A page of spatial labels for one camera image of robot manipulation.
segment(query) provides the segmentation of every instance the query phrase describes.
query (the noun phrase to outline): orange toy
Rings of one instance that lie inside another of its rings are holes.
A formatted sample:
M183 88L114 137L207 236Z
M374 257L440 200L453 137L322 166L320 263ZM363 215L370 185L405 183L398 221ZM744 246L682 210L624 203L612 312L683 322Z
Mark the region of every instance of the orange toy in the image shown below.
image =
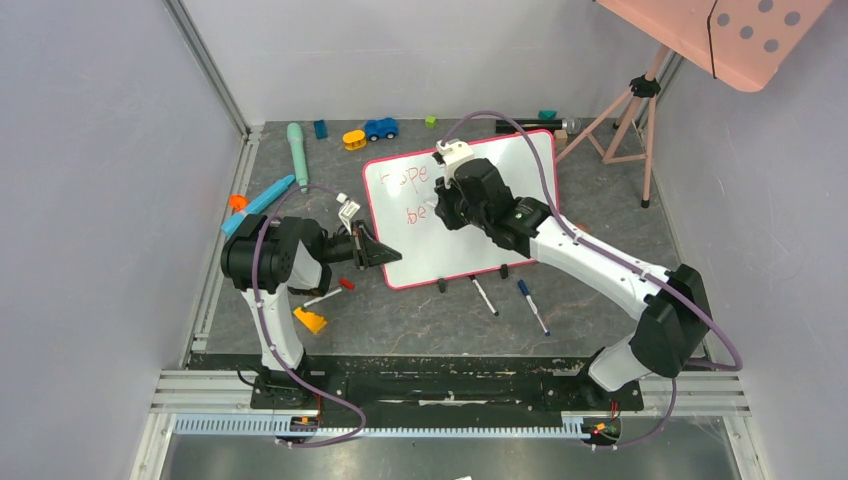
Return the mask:
M294 316L300 320L300 323L302 323L303 326L308 328L309 331L315 335L318 335L318 332L327 325L327 321L324 320L324 317L317 313L307 312L301 307L294 309Z
M235 211L240 212L247 207L248 201L244 195L230 195L228 203Z

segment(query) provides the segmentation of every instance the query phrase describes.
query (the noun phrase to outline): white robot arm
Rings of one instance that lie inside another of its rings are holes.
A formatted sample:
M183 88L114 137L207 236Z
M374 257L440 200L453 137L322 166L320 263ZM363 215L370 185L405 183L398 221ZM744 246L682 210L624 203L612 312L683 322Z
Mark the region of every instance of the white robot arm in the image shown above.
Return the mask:
M250 306L262 344L262 365L272 372L284 372L262 333L251 279L256 242L266 219L264 215L245 217L224 244L221 270ZM345 228L348 230L330 236L315 220L285 217L278 226L268 228L259 249L257 287L268 336L282 360L295 371L302 366L303 344L294 329L288 292L324 296L332 277L330 263L352 260L364 270L401 259L400 253L374 240L363 221L348 221Z
M587 387L583 393L590 402L651 372L669 378L680 373L709 330L686 306L646 281L646 275L672 286L709 314L697 271L686 265L674 272L651 265L583 233L534 198L513 197L497 168L488 159L475 158L465 142L437 143L434 157L445 166L435 190L436 215L446 228L476 226L499 247L574 276L638 320L633 334L599 350L581 370ZM563 226L571 232L564 232Z

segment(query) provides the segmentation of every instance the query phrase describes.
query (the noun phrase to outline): toy car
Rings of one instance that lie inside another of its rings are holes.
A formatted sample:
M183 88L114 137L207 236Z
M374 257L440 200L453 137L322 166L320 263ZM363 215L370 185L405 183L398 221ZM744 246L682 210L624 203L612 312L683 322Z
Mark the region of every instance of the toy car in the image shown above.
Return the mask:
M365 136L372 142L381 138L395 138L398 133L397 120L392 117L365 122Z

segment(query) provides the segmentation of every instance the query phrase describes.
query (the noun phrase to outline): yellow toy block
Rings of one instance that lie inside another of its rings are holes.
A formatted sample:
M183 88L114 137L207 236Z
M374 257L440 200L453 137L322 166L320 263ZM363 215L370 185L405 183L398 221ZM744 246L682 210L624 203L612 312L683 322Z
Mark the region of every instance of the yellow toy block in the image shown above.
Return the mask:
M345 148L348 150L357 150L365 146L365 132L362 130L353 130L352 132L347 132L342 137L342 142L345 144Z
M294 316L300 320L300 323L302 323L303 326L308 328L309 331L315 335L318 335L318 332L327 325L327 321L324 320L324 317L317 313L307 312L301 307L297 307L294 310Z

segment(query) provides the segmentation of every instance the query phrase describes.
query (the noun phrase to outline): pink panel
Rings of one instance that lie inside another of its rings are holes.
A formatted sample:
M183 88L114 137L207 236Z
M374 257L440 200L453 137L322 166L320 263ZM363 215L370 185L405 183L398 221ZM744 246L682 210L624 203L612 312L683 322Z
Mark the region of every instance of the pink panel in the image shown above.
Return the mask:
M831 0L718 0L712 16L716 76L743 92L761 90ZM708 72L711 0L598 0Z

